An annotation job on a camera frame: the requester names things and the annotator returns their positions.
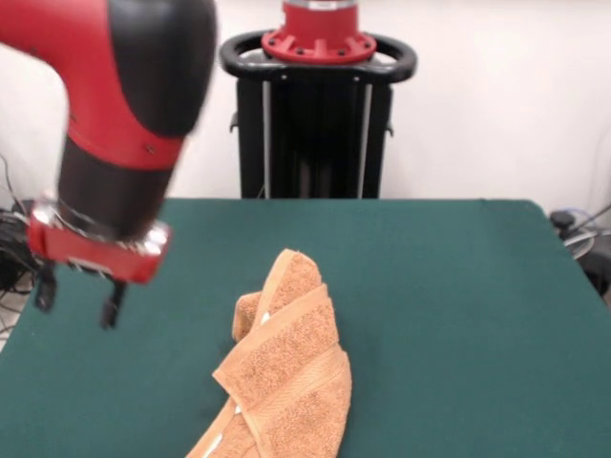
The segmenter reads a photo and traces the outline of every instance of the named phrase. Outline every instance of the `black stand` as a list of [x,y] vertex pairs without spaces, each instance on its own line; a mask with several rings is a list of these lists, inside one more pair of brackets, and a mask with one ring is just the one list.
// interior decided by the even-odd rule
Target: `black stand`
[[221,48],[223,67],[239,78],[232,127],[240,130],[242,197],[378,198],[390,84],[413,75],[413,50],[374,35],[395,62],[289,64],[261,51],[262,36]]

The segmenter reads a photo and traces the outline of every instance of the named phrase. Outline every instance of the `red robot arm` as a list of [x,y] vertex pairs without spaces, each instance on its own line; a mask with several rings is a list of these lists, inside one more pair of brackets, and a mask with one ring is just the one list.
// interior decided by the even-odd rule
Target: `red robot arm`
[[2,0],[0,43],[51,65],[70,119],[57,196],[33,208],[30,244],[47,260],[112,278],[112,325],[126,282],[147,282],[170,239],[156,222],[182,142],[198,119],[216,47],[212,0]]

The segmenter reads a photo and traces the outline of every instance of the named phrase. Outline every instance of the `red mounting flange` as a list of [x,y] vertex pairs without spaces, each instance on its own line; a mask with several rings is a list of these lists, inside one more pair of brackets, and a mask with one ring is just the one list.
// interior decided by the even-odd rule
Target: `red mounting flange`
[[368,60],[375,39],[358,29],[357,0],[284,0],[285,23],[263,36],[263,48],[278,59],[341,65]]
[[118,243],[89,239],[65,226],[55,203],[46,198],[34,204],[28,228],[30,249],[44,260],[132,283],[147,283],[157,273],[171,236],[170,228],[156,221],[142,240]]

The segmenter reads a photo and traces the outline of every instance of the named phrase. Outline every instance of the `orange towel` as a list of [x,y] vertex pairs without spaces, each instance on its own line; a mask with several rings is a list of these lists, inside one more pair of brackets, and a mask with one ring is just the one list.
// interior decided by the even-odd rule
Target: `orange towel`
[[213,374],[229,399],[188,458],[337,456],[352,379],[316,264],[283,251],[263,291],[238,300],[232,335]]

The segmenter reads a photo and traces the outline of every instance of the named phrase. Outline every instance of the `table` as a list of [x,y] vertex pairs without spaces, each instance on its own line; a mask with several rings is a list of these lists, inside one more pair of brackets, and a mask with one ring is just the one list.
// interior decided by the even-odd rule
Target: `table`
[[234,303],[285,247],[329,284],[354,389],[341,457],[611,456],[611,320],[526,201],[173,200],[133,287],[60,269],[0,355],[3,458],[180,457],[225,395]]

